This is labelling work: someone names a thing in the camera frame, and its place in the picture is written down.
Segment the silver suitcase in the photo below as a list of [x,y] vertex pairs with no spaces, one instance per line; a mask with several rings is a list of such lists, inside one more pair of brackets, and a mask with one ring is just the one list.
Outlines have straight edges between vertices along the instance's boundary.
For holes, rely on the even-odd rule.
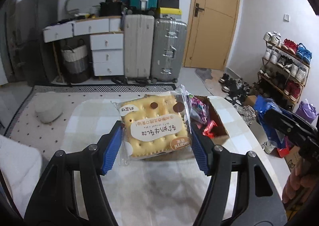
[[151,68],[153,82],[177,82],[183,61],[186,33],[187,24],[182,21],[155,20]]
[[151,72],[154,17],[126,15],[124,23],[124,75],[148,79]]

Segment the checkered tablecloth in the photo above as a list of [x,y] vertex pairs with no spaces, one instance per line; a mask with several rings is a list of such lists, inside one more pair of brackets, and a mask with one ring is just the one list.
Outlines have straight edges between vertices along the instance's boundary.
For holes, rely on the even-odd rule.
[[[282,189],[274,169],[240,115],[223,98],[211,96],[209,99],[230,136],[222,145],[229,152],[238,154],[255,151],[281,195]],[[66,128],[62,149],[67,153],[76,152],[98,142],[120,119],[111,102],[123,101],[97,99],[77,106]],[[129,166],[122,167],[118,154],[113,169],[101,177],[119,225],[193,225],[210,177],[198,169],[192,152],[187,149],[173,152],[169,158],[165,156],[162,155],[161,161],[131,161]],[[232,173],[224,219],[232,214],[236,182],[237,174]],[[80,215],[87,218],[78,172],[75,173],[75,187]]]

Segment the door lock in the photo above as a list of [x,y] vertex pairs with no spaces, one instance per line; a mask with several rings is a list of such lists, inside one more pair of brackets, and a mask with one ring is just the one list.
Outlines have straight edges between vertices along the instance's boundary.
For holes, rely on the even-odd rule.
[[196,4],[195,5],[195,15],[194,15],[195,17],[198,16],[198,11],[204,12],[205,9],[204,8],[199,8],[199,4]]

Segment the brown dot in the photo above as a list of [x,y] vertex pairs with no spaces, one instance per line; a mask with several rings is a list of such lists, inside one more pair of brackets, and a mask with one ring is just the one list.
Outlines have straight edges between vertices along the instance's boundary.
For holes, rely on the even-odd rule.
[[178,102],[173,106],[173,110],[176,113],[181,113],[182,111],[184,111],[184,109],[185,109],[185,106],[181,102]]
[[156,102],[151,103],[151,108],[156,109],[158,107],[158,104]]

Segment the wooden door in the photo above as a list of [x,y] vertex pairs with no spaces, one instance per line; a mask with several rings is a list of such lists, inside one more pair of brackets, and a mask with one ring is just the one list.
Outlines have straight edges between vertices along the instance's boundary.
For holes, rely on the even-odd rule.
[[238,15],[239,0],[195,0],[185,66],[224,70]]

